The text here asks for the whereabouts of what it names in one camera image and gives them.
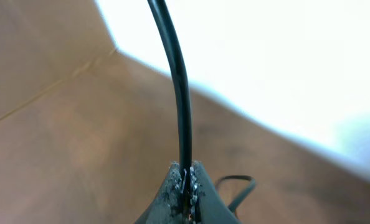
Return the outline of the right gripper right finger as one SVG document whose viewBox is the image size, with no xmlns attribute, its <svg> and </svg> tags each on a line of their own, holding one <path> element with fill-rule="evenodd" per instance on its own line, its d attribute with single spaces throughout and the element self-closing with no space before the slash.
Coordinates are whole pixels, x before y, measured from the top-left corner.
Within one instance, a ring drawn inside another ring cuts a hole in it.
<svg viewBox="0 0 370 224">
<path fill-rule="evenodd" d="M 192 214 L 201 224 L 239 224 L 239 220 L 224 205 L 214 184 L 199 161 L 191 166 Z"/>
</svg>

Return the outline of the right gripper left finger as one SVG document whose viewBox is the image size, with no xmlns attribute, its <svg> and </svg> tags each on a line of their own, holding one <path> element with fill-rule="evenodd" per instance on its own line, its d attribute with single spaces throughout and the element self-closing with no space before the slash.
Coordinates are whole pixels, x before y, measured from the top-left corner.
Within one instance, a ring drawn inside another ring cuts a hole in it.
<svg viewBox="0 0 370 224">
<path fill-rule="evenodd" d="M 155 198 L 135 224 L 181 224 L 183 222 L 183 211 L 180 209 L 181 186 L 179 164 L 172 162 Z"/>
</svg>

